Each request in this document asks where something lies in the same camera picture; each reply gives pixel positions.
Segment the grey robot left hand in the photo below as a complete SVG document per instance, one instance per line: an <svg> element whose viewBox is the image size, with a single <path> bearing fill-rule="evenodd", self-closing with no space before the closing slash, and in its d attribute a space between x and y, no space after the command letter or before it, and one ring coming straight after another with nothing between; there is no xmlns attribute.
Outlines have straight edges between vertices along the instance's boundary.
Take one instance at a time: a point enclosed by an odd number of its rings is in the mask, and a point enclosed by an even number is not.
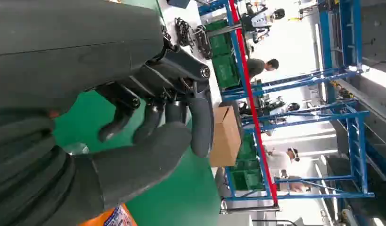
<svg viewBox="0 0 386 226"><path fill-rule="evenodd" d="M211 151L207 65L171 43L154 10L108 0L0 0L0 226L75 226ZM108 141L146 101L132 146L72 152L54 118L81 93L115 107Z"/></svg>

